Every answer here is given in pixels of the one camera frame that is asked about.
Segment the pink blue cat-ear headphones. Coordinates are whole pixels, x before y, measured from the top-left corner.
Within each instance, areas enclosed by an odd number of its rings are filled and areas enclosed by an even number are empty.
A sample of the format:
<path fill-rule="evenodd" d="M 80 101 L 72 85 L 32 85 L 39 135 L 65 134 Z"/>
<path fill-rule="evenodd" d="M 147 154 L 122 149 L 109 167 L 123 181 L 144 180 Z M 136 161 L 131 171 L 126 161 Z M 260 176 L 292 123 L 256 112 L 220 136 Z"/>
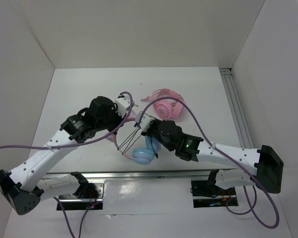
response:
<path fill-rule="evenodd" d="M 134 139 L 139 130 L 140 129 L 136 127 L 120 145 L 117 143 L 117 133 L 108 136 L 106 140 L 112 142 L 117 151 L 119 151 L 125 158 L 140 165 L 149 165 L 155 158 L 158 158 L 158 153 L 161 150 L 161 144 L 156 139 L 150 136 L 145 136 L 146 147 L 135 148 L 131 155 L 127 154 L 127 151 L 130 149 L 130 142 Z"/>

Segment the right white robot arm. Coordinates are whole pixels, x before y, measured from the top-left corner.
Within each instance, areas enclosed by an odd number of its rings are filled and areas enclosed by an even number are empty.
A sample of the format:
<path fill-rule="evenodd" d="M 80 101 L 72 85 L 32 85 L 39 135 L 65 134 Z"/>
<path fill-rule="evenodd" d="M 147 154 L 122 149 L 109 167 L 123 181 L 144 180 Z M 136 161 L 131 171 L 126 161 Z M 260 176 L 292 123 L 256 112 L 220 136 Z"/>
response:
<path fill-rule="evenodd" d="M 270 146 L 245 149 L 208 143 L 205 139 L 183 133 L 182 128 L 171 120 L 142 121 L 140 129 L 142 135 L 156 139 L 181 160 L 230 167 L 230 170 L 211 170 L 207 182 L 211 194 L 237 186 L 256 186 L 272 194 L 281 192 L 284 163 Z"/>

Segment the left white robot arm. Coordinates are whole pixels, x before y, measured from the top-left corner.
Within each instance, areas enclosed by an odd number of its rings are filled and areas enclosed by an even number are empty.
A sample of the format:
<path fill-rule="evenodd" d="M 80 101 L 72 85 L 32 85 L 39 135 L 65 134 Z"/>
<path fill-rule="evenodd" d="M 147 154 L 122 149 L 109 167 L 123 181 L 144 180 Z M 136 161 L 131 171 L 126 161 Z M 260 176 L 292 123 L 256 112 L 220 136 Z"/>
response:
<path fill-rule="evenodd" d="M 37 151 L 10 171 L 0 170 L 0 191 L 17 214 L 25 215 L 40 201 L 63 194 L 72 194 L 77 198 L 95 195 L 94 184 L 89 183 L 80 172 L 52 179 L 43 179 L 43 176 L 97 132 L 114 130 L 125 117 L 129 105 L 129 100 L 123 96 L 115 101 L 98 96 L 88 108 L 68 117 L 61 124 L 46 143 L 46 149 Z"/>

